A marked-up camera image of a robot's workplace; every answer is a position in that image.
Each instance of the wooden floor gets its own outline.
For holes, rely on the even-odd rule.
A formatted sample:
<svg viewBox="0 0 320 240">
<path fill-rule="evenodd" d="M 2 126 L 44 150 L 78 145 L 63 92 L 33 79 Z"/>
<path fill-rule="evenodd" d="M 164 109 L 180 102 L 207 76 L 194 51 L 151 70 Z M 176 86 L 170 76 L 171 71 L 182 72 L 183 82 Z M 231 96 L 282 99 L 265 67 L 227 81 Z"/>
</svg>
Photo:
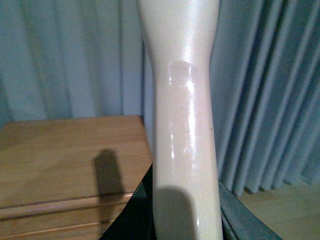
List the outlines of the wooden floor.
<svg viewBox="0 0 320 240">
<path fill-rule="evenodd" d="M 320 240 L 320 184 L 300 180 L 239 199 L 283 240 Z"/>
</svg>

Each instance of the wooden drawer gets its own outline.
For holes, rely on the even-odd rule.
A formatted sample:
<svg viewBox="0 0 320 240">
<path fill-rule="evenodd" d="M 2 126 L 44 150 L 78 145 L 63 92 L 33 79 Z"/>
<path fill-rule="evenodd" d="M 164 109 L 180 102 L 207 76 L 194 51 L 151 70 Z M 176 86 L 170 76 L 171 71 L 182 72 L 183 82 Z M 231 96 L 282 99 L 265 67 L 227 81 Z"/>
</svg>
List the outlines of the wooden drawer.
<svg viewBox="0 0 320 240">
<path fill-rule="evenodd" d="M 151 163 L 139 116 L 8 123 L 0 131 L 0 240 L 97 239 Z"/>
</svg>

